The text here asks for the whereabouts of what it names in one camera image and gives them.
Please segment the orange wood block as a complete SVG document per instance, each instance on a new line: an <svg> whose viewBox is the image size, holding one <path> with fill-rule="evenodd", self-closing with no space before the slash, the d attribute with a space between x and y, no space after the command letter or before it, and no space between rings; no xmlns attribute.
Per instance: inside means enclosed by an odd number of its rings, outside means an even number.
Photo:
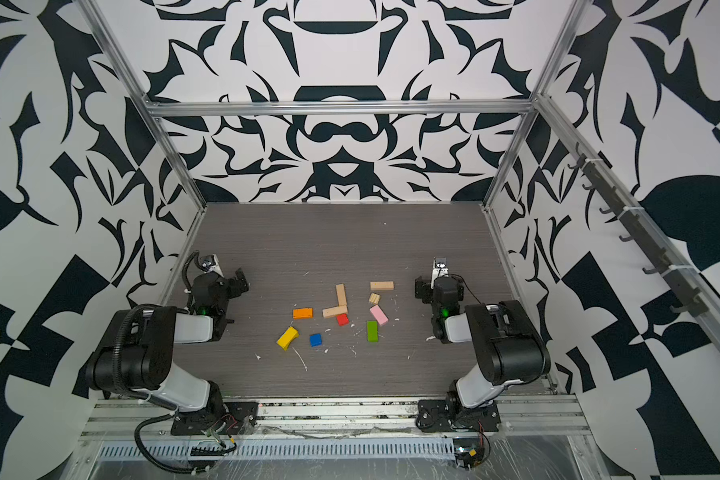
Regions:
<svg viewBox="0 0 720 480"><path fill-rule="evenodd" d="M299 308L294 309L292 312L292 318L294 320L305 320L314 317L314 310L312 308Z"/></svg>

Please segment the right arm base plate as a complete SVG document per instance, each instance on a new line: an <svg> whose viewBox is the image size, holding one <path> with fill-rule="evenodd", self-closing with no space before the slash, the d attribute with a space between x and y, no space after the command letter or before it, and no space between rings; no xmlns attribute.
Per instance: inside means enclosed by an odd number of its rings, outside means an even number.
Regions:
<svg viewBox="0 0 720 480"><path fill-rule="evenodd" d="M501 423L495 403L465 409L450 400L419 400L415 426L425 433L497 432Z"/></svg>

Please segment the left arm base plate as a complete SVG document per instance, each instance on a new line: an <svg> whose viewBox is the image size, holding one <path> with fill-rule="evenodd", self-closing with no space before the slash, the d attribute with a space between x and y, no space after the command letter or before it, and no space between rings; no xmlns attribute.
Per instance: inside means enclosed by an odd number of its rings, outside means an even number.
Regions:
<svg viewBox="0 0 720 480"><path fill-rule="evenodd" d="M259 403L255 401L225 402L217 413L208 408L194 412L179 412L173 420L173 436L201 435L213 430L219 435L238 435L256 425Z"/></svg>

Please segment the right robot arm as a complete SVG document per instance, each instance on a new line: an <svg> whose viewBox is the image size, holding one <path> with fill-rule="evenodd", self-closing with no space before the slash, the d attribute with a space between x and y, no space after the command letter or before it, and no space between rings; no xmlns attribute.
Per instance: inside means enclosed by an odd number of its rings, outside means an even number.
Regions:
<svg viewBox="0 0 720 480"><path fill-rule="evenodd" d="M487 406L507 388L532 383L551 368L539 332L517 300L462 307L467 285L457 275L415 279L414 295L431 307L433 335L444 344L469 343L476 364L453 384L460 410Z"/></svg>

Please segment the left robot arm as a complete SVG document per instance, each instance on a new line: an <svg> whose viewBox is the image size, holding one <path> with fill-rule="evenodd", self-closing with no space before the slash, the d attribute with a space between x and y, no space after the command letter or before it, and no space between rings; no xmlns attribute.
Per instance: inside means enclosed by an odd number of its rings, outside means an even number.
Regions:
<svg viewBox="0 0 720 480"><path fill-rule="evenodd" d="M85 364L89 388L220 417L218 386L178 366L174 347L219 341L232 322L229 302L248 291L243 270L231 277L210 270L195 278L184 308L145 304L116 312Z"/></svg>

